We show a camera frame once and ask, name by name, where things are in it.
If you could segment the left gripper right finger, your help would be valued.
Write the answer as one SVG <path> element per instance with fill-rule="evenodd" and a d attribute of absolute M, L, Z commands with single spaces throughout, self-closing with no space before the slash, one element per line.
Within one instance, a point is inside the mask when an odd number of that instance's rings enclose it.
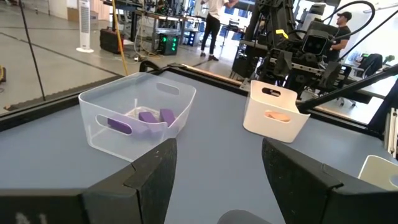
<path fill-rule="evenodd" d="M 369 155 L 353 177 L 269 138 L 262 161 L 286 223 L 397 224 L 397 164 Z"/>

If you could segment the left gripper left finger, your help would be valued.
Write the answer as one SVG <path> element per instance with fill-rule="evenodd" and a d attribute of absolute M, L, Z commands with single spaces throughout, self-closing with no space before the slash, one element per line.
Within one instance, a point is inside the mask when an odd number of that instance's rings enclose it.
<path fill-rule="evenodd" d="M 85 189 L 4 189 L 1 223 L 163 223 L 176 165 L 172 138 Z"/>

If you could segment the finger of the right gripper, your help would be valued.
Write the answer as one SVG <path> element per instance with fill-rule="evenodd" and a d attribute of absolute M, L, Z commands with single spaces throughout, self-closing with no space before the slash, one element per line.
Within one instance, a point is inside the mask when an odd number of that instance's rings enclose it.
<path fill-rule="evenodd" d="M 266 58 L 264 81 L 275 83 L 285 78 L 292 69 L 292 52 L 272 49 Z"/>
<path fill-rule="evenodd" d="M 338 62 L 320 62 L 318 64 L 320 73 L 317 74 L 317 89 L 331 88 L 340 75 L 341 67 L 342 64 Z"/>

